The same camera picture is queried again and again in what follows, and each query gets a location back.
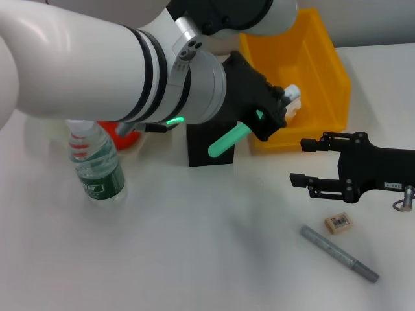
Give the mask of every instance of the water bottle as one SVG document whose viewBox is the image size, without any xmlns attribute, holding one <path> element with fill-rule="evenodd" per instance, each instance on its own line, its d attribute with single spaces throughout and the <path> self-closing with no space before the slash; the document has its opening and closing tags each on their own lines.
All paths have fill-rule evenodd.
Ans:
<svg viewBox="0 0 415 311">
<path fill-rule="evenodd" d="M 110 136 L 94 121 L 67 120 L 69 158 L 85 193 L 99 206 L 110 207 L 126 197 L 117 149 Z"/>
</svg>

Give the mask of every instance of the yellow plastic bin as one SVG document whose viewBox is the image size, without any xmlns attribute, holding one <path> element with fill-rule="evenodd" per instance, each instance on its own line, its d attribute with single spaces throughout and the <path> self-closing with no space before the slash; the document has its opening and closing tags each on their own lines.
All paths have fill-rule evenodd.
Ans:
<svg viewBox="0 0 415 311">
<path fill-rule="evenodd" d="M 299 150 L 302 138 L 318 139 L 324 131 L 346 128 L 350 80 L 317 10 L 300 10 L 294 26 L 282 35 L 242 34 L 240 50 L 271 84 L 296 84 L 302 92 L 294 120 L 265 143 L 255 138 L 254 148 Z"/>
</svg>

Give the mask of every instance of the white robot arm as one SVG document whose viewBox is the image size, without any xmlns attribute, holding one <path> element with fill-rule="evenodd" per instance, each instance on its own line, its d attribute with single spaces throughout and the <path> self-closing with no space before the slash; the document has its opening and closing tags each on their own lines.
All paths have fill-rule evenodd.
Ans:
<svg viewBox="0 0 415 311">
<path fill-rule="evenodd" d="M 226 31 L 277 34 L 295 19 L 295 0 L 172 0 L 153 22 L 131 29 L 51 5 L 2 0 L 0 127 L 17 108 L 41 118 L 134 124 L 177 116 L 189 124 L 238 120 L 267 139 L 284 126 L 284 93 L 240 55 L 222 65 L 204 50 L 204 38 Z M 255 84 L 269 98 L 246 93 Z M 246 97 L 245 105 L 238 102 Z M 246 119 L 256 109 L 265 114 L 262 123 Z"/>
</svg>

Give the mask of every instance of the green bottle label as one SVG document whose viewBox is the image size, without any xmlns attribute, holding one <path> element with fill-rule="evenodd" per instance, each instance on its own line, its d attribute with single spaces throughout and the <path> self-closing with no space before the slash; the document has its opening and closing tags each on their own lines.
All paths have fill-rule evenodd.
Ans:
<svg viewBox="0 0 415 311">
<path fill-rule="evenodd" d="M 119 163 L 115 170 L 103 178 L 86 179 L 79 177 L 79 179 L 86 194 L 96 200 L 105 200 L 116 196 L 125 184 L 123 170 Z"/>
</svg>

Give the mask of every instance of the small eraser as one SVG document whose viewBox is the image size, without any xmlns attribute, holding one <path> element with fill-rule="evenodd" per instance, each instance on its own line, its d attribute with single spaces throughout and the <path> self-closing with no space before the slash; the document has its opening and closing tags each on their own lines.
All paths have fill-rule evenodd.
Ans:
<svg viewBox="0 0 415 311">
<path fill-rule="evenodd" d="M 340 213 L 332 217 L 327 217 L 324 224 L 332 235 L 337 235 L 353 227 L 351 218 L 346 213 Z"/>
</svg>

